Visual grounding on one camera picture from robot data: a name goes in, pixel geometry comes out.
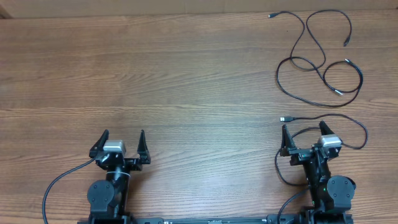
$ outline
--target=black cable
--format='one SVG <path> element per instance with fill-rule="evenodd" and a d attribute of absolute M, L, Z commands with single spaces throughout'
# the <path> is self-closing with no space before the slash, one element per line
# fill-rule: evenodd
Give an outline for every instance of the black cable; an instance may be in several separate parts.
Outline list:
<path fill-rule="evenodd" d="M 282 205 L 282 207 L 279 209 L 278 216 L 277 216 L 277 219 L 278 219 L 277 223 L 278 223 L 278 224 L 280 224 L 280 215 L 281 215 L 282 212 L 284 211 L 285 207 L 286 207 L 291 201 L 293 201 L 294 199 L 296 199 L 297 197 L 299 197 L 299 196 L 305 194 L 307 190 L 308 190 L 308 189 L 304 189 L 304 190 L 300 191 L 299 193 L 293 195 L 293 197 L 289 198 L 289 199 Z"/>
<path fill-rule="evenodd" d="M 316 68 L 316 69 L 319 69 L 319 68 L 322 67 L 322 66 L 325 64 L 325 62 L 326 62 L 326 54 L 325 54 L 325 51 L 323 50 L 322 46 L 320 45 L 320 43 L 318 42 L 318 40 L 315 38 L 315 36 L 312 34 L 312 32 L 311 32 L 311 30 L 310 30 L 310 27 L 308 26 L 308 20 L 309 20 L 313 15 L 318 14 L 318 13 L 321 13 L 321 12 L 339 12 L 339 13 L 341 13 L 342 15 L 344 15 L 345 18 L 347 18 L 348 23 L 349 23 L 349 34 L 348 34 L 348 36 L 347 36 L 347 38 L 346 38 L 346 40 L 344 41 L 344 44 L 343 44 L 344 47 L 347 46 L 348 43 L 349 43 L 349 41 L 351 40 L 351 33 L 352 33 L 352 31 L 353 31 L 353 25 L 352 25 L 352 23 L 351 23 L 351 20 L 350 20 L 349 17 L 347 16 L 347 14 L 345 14 L 345 13 L 344 13 L 343 11 L 341 11 L 341 10 L 337 10 L 337 9 L 325 9 L 325 10 L 321 10 L 321 11 L 314 12 L 313 14 L 311 14 L 311 15 L 307 18 L 307 20 L 305 21 L 305 24 L 304 24 L 303 20 L 302 20 L 298 15 L 294 14 L 293 12 L 289 12 L 289 11 L 280 11 L 280 12 L 275 12 L 275 13 L 271 13 L 271 14 L 268 15 L 269 18 L 273 18 L 273 17 L 275 17 L 275 16 L 278 16 L 279 14 L 290 14 L 290 15 L 295 16 L 295 17 L 296 17 L 297 19 L 299 19 L 299 21 L 302 23 L 302 25 L 303 25 L 303 30 L 302 30 L 300 36 L 298 37 L 298 39 L 296 40 L 296 42 L 294 43 L 294 45 L 293 45 L 293 47 L 292 47 L 292 50 L 290 51 L 290 61 L 291 61 L 297 68 L 302 69 L 302 70 L 305 70 L 305 71 L 314 71 L 315 68 Z M 305 26 L 307 26 L 308 33 L 311 35 L 311 38 L 312 38 L 313 41 L 318 45 L 319 49 L 321 50 L 321 52 L 322 52 L 322 54 L 323 54 L 323 62 L 322 62 L 322 64 L 319 65 L 319 66 L 316 66 L 315 68 L 303 68 L 303 67 L 301 67 L 301 66 L 298 66 L 298 65 L 293 61 L 293 51 L 294 51 L 294 48 L 296 47 L 297 43 L 299 42 L 299 40 L 300 40 L 301 37 L 303 36 L 303 33 L 304 33 L 304 31 L 305 31 Z"/>
<path fill-rule="evenodd" d="M 350 60 L 348 60 L 348 59 L 345 59 L 344 61 L 339 61 L 339 62 L 335 62 L 335 63 L 330 64 L 330 65 L 326 68 L 326 70 L 323 72 L 323 75 L 321 75 L 321 73 L 319 72 L 318 69 L 319 69 L 320 67 L 322 67 L 322 66 L 325 64 L 325 62 L 326 62 L 326 54 L 325 54 L 325 51 L 323 50 L 322 46 L 320 45 L 320 43 L 318 42 L 318 40 L 315 38 L 315 36 L 312 34 L 312 32 L 311 32 L 311 30 L 310 30 L 310 28 L 309 28 L 309 26 L 308 26 L 308 20 L 309 20 L 313 15 L 315 15 L 315 14 L 317 14 L 317 13 L 321 13 L 321 12 L 340 12 L 340 13 L 342 13 L 342 15 L 344 15 L 344 16 L 347 18 L 347 20 L 348 20 L 348 22 L 349 22 L 349 34 L 348 34 L 348 37 L 346 38 L 346 40 L 344 41 L 344 44 L 343 44 L 344 47 L 347 46 L 347 44 L 349 43 L 349 41 L 350 41 L 350 39 L 351 39 L 351 33 L 352 33 L 352 30 L 353 30 L 351 20 L 349 19 L 349 17 L 348 17 L 343 11 L 340 11 L 340 10 L 336 10 L 336 9 L 325 9 L 325 10 L 321 10 L 321 11 L 314 12 L 313 14 L 311 14 L 311 15 L 307 18 L 307 21 L 306 21 L 307 30 L 308 30 L 308 32 L 310 33 L 312 39 L 313 39 L 313 40 L 315 41 L 315 43 L 319 46 L 319 48 L 320 48 L 320 50 L 321 50 L 321 52 L 322 52 L 322 54 L 323 54 L 323 62 L 322 62 L 322 64 L 319 65 L 319 66 L 314 65 L 314 64 L 313 64 L 309 59 L 307 59 L 307 58 L 293 56 L 293 51 L 294 51 L 294 49 L 295 49 L 297 43 L 298 43 L 299 40 L 301 39 L 301 36 L 303 36 L 304 30 L 305 30 L 305 24 L 304 24 L 303 20 L 301 20 L 301 18 L 300 18 L 298 15 L 296 15 L 296 14 L 294 14 L 294 13 L 292 13 L 292 12 L 289 12 L 289 11 L 281 11 L 281 12 L 276 12 L 276 13 L 272 13 L 272 14 L 269 14 L 269 15 L 268 15 L 268 17 L 273 18 L 273 17 L 275 17 L 275 16 L 278 16 L 279 14 L 284 14 L 284 13 L 286 13 L 286 14 L 291 14 L 291 15 L 295 16 L 297 19 L 299 19 L 300 22 L 301 22 L 302 25 L 303 25 L 303 30 L 302 30 L 300 36 L 298 37 L 298 39 L 296 40 L 296 42 L 295 42 L 294 45 L 293 45 L 293 48 L 292 48 L 292 50 L 291 50 L 291 52 L 290 52 L 290 57 L 283 59 L 283 61 L 281 61 L 281 62 L 279 63 L 279 65 L 278 65 L 278 67 L 277 67 L 277 70 L 276 70 L 276 82 L 277 82 L 277 84 L 279 85 L 280 89 L 281 89 L 285 94 L 287 94 L 287 95 L 289 95 L 289 96 L 291 96 L 291 97 L 293 97 L 293 98 L 296 98 L 296 99 L 298 99 L 298 100 L 301 100 L 301 101 L 303 101 L 303 102 L 306 102 L 306 103 L 308 103 L 308 104 L 315 105 L 315 106 L 326 106 L 326 107 L 330 107 L 330 108 L 337 108 L 337 107 L 341 107 L 341 106 L 345 106 L 345 105 L 350 104 L 350 103 L 351 103 L 352 101 L 354 101 L 355 98 L 358 96 L 359 91 L 360 91 L 360 89 L 362 88 L 362 84 L 363 84 L 363 73 L 362 73 L 361 69 L 360 69 L 357 65 L 355 65 L 352 61 L 350 61 Z M 298 65 L 294 62 L 293 59 L 304 60 L 304 61 L 308 62 L 308 63 L 312 66 L 312 68 L 303 68 L 303 67 L 300 67 L 300 66 L 298 66 Z M 281 66 L 283 63 L 285 63 L 285 62 L 288 61 L 288 60 L 290 60 L 297 68 L 299 68 L 299 69 L 301 69 L 301 70 L 304 70 L 304 71 L 316 71 L 316 72 L 318 73 L 319 77 L 320 77 L 320 78 L 322 79 L 322 81 L 324 82 L 324 84 L 325 84 L 331 91 L 334 91 L 334 92 L 336 92 L 336 93 L 339 94 L 339 95 L 343 95 L 344 93 L 353 93 L 353 92 L 355 92 L 355 91 L 356 91 L 356 94 L 354 95 L 354 97 L 353 97 L 351 100 L 347 101 L 346 103 L 340 104 L 340 105 L 327 105 L 327 104 L 324 104 L 324 103 L 317 103 L 317 102 L 313 102 L 313 101 L 306 100 L 306 99 L 301 98 L 301 97 L 299 97 L 299 96 L 295 96 L 295 95 L 293 95 L 293 94 L 287 92 L 287 91 L 282 87 L 282 85 L 280 84 L 280 81 L 279 81 L 279 68 L 280 68 L 280 66 Z M 332 86 L 326 81 L 325 75 L 326 75 L 326 72 L 329 70 L 329 68 L 331 68 L 331 67 L 334 66 L 334 65 L 340 64 L 340 63 L 346 63 L 346 64 L 350 65 L 351 67 L 355 68 L 355 70 L 358 72 L 358 75 L 359 75 L 359 84 L 358 84 L 358 86 L 357 86 L 355 89 L 353 89 L 353 90 L 348 90 L 348 91 L 339 90 L 339 89 L 336 89 L 336 88 L 332 87 Z"/>
<path fill-rule="evenodd" d="M 283 63 L 285 63 L 285 62 L 288 61 L 288 60 L 291 60 L 292 58 L 297 58 L 297 59 L 301 59 L 301 60 L 304 60 L 304 61 L 308 62 L 308 63 L 314 68 L 314 70 L 317 71 L 317 73 L 318 73 L 319 77 L 322 79 L 323 83 L 324 83 L 331 91 L 334 91 L 334 92 L 338 93 L 339 95 L 343 95 L 344 93 L 353 93 L 353 92 L 356 91 L 354 97 L 353 97 L 352 99 L 350 99 L 349 101 L 347 101 L 346 103 L 342 103 L 342 104 L 339 104 L 339 105 L 328 105 L 328 104 L 324 104 L 324 103 L 317 103 L 317 102 L 314 102 L 314 101 L 306 100 L 306 99 L 304 99 L 304 98 L 302 98 L 302 97 L 299 97 L 299 96 L 296 96 L 296 95 L 293 95 L 293 94 L 289 93 L 289 92 L 286 91 L 286 90 L 282 87 L 282 85 L 280 84 L 280 81 L 279 81 L 279 68 L 280 68 L 280 66 L 281 66 Z M 336 88 L 332 87 L 332 86 L 326 81 L 325 76 L 326 76 L 326 72 L 329 70 L 329 68 L 331 68 L 331 67 L 334 66 L 334 65 L 340 64 L 340 63 L 348 64 L 349 66 L 355 68 L 355 70 L 357 71 L 357 73 L 358 73 L 358 75 L 359 75 L 359 84 L 358 84 L 358 86 L 357 86 L 355 89 L 353 89 L 353 90 L 339 90 L 339 89 L 336 89 Z M 362 88 L 362 84 L 363 84 L 363 73 L 362 73 L 361 69 L 360 69 L 357 65 L 355 65 L 352 61 L 350 61 L 350 60 L 348 60 L 348 59 L 345 59 L 344 61 L 339 61 L 339 62 L 335 62 L 335 63 L 330 64 L 330 65 L 325 69 L 325 71 L 323 72 L 323 75 L 321 75 L 321 73 L 319 72 L 318 68 L 317 68 L 310 60 L 308 60 L 308 59 L 306 59 L 306 58 L 303 58 L 303 57 L 288 57 L 288 58 L 283 59 L 283 61 L 281 61 L 281 62 L 279 63 L 279 65 L 278 65 L 278 67 L 277 67 L 277 70 L 276 70 L 276 82 L 277 82 L 277 84 L 279 85 L 279 88 L 280 88 L 286 95 L 289 95 L 289 96 L 291 96 L 291 97 L 293 97 L 293 98 L 296 98 L 296 99 L 301 100 L 301 101 L 303 101 L 303 102 L 305 102 L 305 103 L 308 103 L 308 104 L 311 104 L 311 105 L 315 105 L 315 106 L 326 106 L 326 107 L 330 107 L 330 108 L 338 108 L 338 107 L 346 106 L 346 105 L 350 104 L 352 101 L 354 101 L 354 100 L 356 99 L 356 97 L 357 97 L 358 94 L 359 94 L 359 91 L 360 91 L 361 88 Z"/>
<path fill-rule="evenodd" d="M 295 120 L 299 120 L 299 119 L 314 120 L 314 119 L 319 119 L 319 118 L 323 118 L 323 117 L 326 117 L 326 116 L 339 116 L 339 117 L 342 117 L 342 118 L 346 118 L 346 119 L 349 119 L 350 121 L 356 123 L 356 124 L 359 125 L 361 128 L 363 128 L 363 130 L 364 130 L 364 132 L 365 132 L 365 140 L 364 140 L 364 142 L 363 142 L 363 144 L 362 144 L 361 146 L 350 146 L 350 145 L 348 145 L 348 144 L 345 144 L 344 141 L 340 138 L 340 140 L 341 140 L 343 146 L 348 147 L 348 148 L 350 148 L 350 149 L 359 150 L 359 149 L 362 149 L 362 148 L 366 145 L 366 143 L 368 143 L 369 132 L 368 132 L 368 129 L 365 127 L 365 125 L 362 124 L 361 122 L 359 122 L 359 121 L 353 119 L 353 118 L 350 118 L 350 117 L 347 116 L 347 115 L 344 115 L 344 114 L 329 113 L 329 114 L 323 114 L 323 115 L 320 115 L 320 116 L 316 116 L 316 117 L 314 117 L 314 118 L 298 117 L 298 118 L 293 118 L 293 120 L 294 120 L 294 121 L 295 121 Z"/>
<path fill-rule="evenodd" d="M 360 123 L 359 121 L 357 121 L 357 120 L 355 120 L 355 119 L 353 119 L 353 118 L 350 118 L 349 116 L 344 115 L 344 114 L 334 114 L 334 113 L 330 113 L 330 114 L 323 114 L 323 115 L 320 115 L 320 116 L 316 116 L 316 117 L 314 117 L 314 118 L 307 118 L 307 117 L 298 117 L 298 118 L 294 118 L 294 117 L 284 117 L 284 118 L 283 118 L 283 121 L 282 121 L 282 120 L 281 120 L 281 121 L 282 121 L 282 122 L 291 122 L 291 121 L 295 121 L 295 120 L 299 120 L 299 119 L 314 120 L 314 119 L 319 119 L 319 118 L 323 118 L 323 117 L 326 117 L 326 116 L 339 116 L 339 117 L 342 117 L 342 118 L 346 118 L 346 119 L 349 119 L 350 121 L 352 121 L 352 122 L 358 124 L 359 126 L 361 126 L 361 127 L 363 128 L 363 130 L 364 130 L 364 132 L 365 132 L 365 140 L 364 140 L 364 142 L 363 142 L 363 144 L 362 144 L 361 146 L 359 146 L 359 147 L 357 147 L 357 146 L 350 146 L 350 145 L 348 145 L 348 144 L 345 144 L 344 141 L 340 138 L 340 140 L 341 140 L 341 142 L 342 142 L 341 144 L 342 144 L 343 146 L 348 147 L 348 148 L 351 148 L 351 149 L 359 150 L 359 149 L 362 149 L 362 148 L 366 145 L 366 143 L 368 142 L 368 136 L 369 136 L 368 129 L 365 127 L 365 125 L 363 125 L 363 124 Z M 305 128 L 305 129 L 303 129 L 303 130 L 300 130 L 300 131 L 297 131 L 296 133 L 294 133 L 294 134 L 292 135 L 292 138 L 298 136 L 299 134 L 306 133 L 307 131 L 317 130 L 317 129 L 320 129 L 320 128 L 319 128 L 319 127 L 309 127 L 309 128 Z M 285 184 L 287 184 L 287 185 L 289 185 L 289 186 L 298 187 L 298 186 L 305 186 L 305 185 L 307 185 L 307 184 L 294 184 L 294 183 L 290 183 L 290 182 L 286 181 L 286 180 L 283 178 L 282 174 L 280 173 L 280 170 L 279 170 L 279 167 L 278 167 L 278 162 L 277 162 L 278 154 L 280 154 L 281 150 L 282 150 L 282 149 L 279 149 L 279 150 L 276 152 L 275 160 L 274 160 L 274 162 L 275 162 L 275 168 L 276 168 L 277 173 L 279 174 L 280 179 L 281 179 Z"/>
<path fill-rule="evenodd" d="M 78 169 L 80 169 L 80 168 L 83 168 L 83 167 L 87 166 L 88 164 L 92 163 L 94 160 L 95 160 L 95 157 L 92 158 L 91 160 L 89 160 L 88 162 L 86 162 L 86 163 L 84 163 L 84 164 L 78 166 L 78 167 L 75 167 L 75 168 L 73 168 L 73 169 L 71 169 L 71 170 L 69 170 L 69 171 L 64 172 L 63 174 L 61 174 L 61 175 L 59 175 L 57 178 L 55 178 L 55 179 L 51 182 L 51 184 L 49 185 L 49 187 L 47 187 L 47 190 L 46 190 L 45 193 L 44 193 L 43 204 L 42 204 L 42 214 L 43 214 L 44 224 L 49 224 L 48 221 L 47 221 L 47 216 L 45 215 L 45 201 L 46 201 L 46 199 L 47 199 L 47 195 L 49 194 L 50 189 L 52 188 L 52 186 L 53 186 L 59 179 L 61 179 L 62 177 L 65 177 L 66 175 L 70 174 L 71 172 L 76 171 L 76 170 L 78 170 Z"/>

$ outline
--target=usb connector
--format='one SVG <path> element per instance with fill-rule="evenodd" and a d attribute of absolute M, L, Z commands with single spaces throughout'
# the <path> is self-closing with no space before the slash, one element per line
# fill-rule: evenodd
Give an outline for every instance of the usb connector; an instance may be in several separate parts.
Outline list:
<path fill-rule="evenodd" d="M 335 90 L 335 93 L 339 94 L 340 96 L 343 96 L 344 94 L 338 90 Z"/>
<path fill-rule="evenodd" d="M 280 12 L 274 12 L 268 15 L 268 18 L 273 18 L 275 16 L 278 16 L 280 14 Z"/>
<path fill-rule="evenodd" d="M 294 120 L 295 120 L 295 118 L 291 117 L 291 116 L 281 117 L 280 118 L 280 122 L 291 122 L 291 121 L 294 121 Z"/>

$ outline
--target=wooden table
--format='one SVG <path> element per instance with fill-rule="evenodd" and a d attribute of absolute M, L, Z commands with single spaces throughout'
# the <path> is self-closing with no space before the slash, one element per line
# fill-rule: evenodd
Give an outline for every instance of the wooden table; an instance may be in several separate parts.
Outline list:
<path fill-rule="evenodd" d="M 343 148 L 333 175 L 358 185 L 356 223 L 398 222 L 398 11 L 348 11 L 314 16 L 310 27 L 325 49 L 326 65 L 351 59 L 364 73 L 357 100 L 320 108 L 283 94 L 278 63 L 301 32 L 288 15 L 267 13 L 89 17 L 0 21 L 0 223 L 42 223 L 42 197 L 59 174 L 87 161 L 104 129 L 124 139 L 133 156 L 141 129 L 152 164 L 134 173 L 128 210 L 136 217 L 258 217 L 277 213 L 300 189 L 284 185 L 273 160 L 280 147 L 280 116 L 344 113 L 369 129 L 361 151 Z M 304 19 L 310 12 L 299 13 Z M 322 62 L 305 33 L 294 55 Z M 358 84 L 349 66 L 328 81 Z M 324 103 L 344 102 L 315 72 L 290 63 L 286 89 Z M 289 123 L 293 133 L 319 121 Z M 361 128 L 345 119 L 326 122 L 346 143 L 360 145 Z M 309 147 L 320 133 L 298 137 Z M 280 159 L 282 173 L 303 181 L 302 167 Z M 57 182 L 47 200 L 50 223 L 88 217 L 88 187 L 105 173 L 94 164 Z M 286 212 L 310 204 L 309 196 Z"/>

